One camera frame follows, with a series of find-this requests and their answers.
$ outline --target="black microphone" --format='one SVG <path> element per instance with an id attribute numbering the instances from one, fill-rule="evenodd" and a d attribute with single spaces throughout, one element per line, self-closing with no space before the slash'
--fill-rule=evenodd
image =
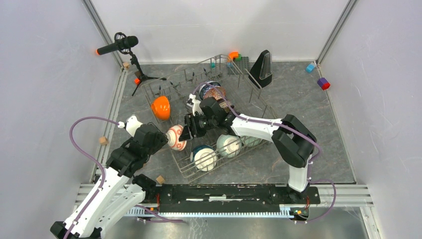
<path id="1" fill-rule="evenodd" d="M 130 49 L 138 44 L 138 38 L 136 36 L 123 37 L 122 39 L 115 40 L 113 44 L 103 46 L 97 49 L 98 55 L 104 55 L 114 51 L 122 52 L 125 49 Z"/>

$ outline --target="blue cube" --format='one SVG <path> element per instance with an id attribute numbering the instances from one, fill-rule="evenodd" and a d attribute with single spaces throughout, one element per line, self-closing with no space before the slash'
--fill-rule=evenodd
<path id="1" fill-rule="evenodd" d="M 307 71 L 308 73 L 311 73 L 311 72 L 314 70 L 314 68 L 315 68 L 315 67 L 316 67 L 315 63 L 314 63 L 314 62 L 312 62 L 312 63 L 310 63 L 310 64 L 307 66 L 306 71 Z"/>

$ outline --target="microphone stand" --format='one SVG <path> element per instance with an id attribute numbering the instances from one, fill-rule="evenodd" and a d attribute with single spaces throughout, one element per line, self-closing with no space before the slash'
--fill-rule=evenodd
<path id="1" fill-rule="evenodd" d="M 136 88 L 135 88 L 135 90 L 133 91 L 132 96 L 133 96 L 133 95 L 135 95 L 135 92 L 138 90 L 138 87 L 141 85 L 141 83 L 142 83 L 143 81 L 146 81 L 146 80 L 152 80 L 152 79 L 161 79 L 161 80 L 163 80 L 163 81 L 166 81 L 166 80 L 167 80 L 165 77 L 160 78 L 160 77 L 150 77 L 150 76 L 145 75 L 145 74 L 142 72 L 141 66 L 139 65 L 138 58 L 135 56 L 135 54 L 134 54 L 131 50 L 129 50 L 129 55 L 132 57 L 132 58 L 130 59 L 130 63 L 131 63 L 132 65 L 135 65 L 135 66 L 136 66 L 136 68 L 138 69 L 138 71 L 137 71 L 137 72 L 135 72 L 135 76 L 136 76 L 136 77 L 140 80 L 139 84 L 137 84 L 137 85 L 136 85 Z"/>

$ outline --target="orange cup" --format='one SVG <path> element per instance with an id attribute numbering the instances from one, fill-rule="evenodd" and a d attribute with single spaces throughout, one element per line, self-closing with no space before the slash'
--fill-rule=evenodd
<path id="1" fill-rule="evenodd" d="M 151 105 L 151 109 L 160 120 L 168 120 L 170 118 L 170 102 L 165 96 L 156 98 Z"/>

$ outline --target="dish rack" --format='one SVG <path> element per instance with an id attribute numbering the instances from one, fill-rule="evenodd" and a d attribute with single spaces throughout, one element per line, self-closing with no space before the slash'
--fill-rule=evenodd
<path id="1" fill-rule="evenodd" d="M 252 84 L 248 76 L 252 77 L 248 69 L 240 69 L 235 61 L 232 61 L 231 66 L 227 67 L 227 56 L 220 54 L 195 65 L 187 65 L 186 68 L 176 69 L 174 73 L 166 76 L 167 81 L 157 79 L 141 87 L 149 105 L 159 96 L 166 96 L 170 102 L 170 118 L 168 120 L 155 118 L 157 121 L 156 125 L 162 132 L 167 132 L 170 127 L 177 124 L 185 125 L 184 116 L 192 112 L 192 108 L 186 105 L 189 94 L 192 93 L 198 84 L 206 81 L 219 82 L 225 88 L 226 99 L 234 105 L 234 109 L 237 112 L 252 117 L 277 119 L 278 117 L 274 110 L 261 97 L 262 89 Z M 197 99 L 200 99 L 198 92 L 196 92 L 196 95 Z M 258 150 L 259 146 L 268 143 L 265 140 L 242 136 L 221 148 L 216 148 L 216 141 L 222 134 L 226 134 L 226 132 L 220 128 L 211 129 L 203 137 L 188 140 L 185 149 L 182 151 L 170 149 L 177 167 L 189 183 L 216 171 L 249 151 Z M 221 153 L 232 143 L 243 146 L 237 151 L 223 156 Z M 192 150 L 202 144 L 212 146 L 214 153 L 199 158 L 196 163 L 192 162 L 190 160 Z"/>

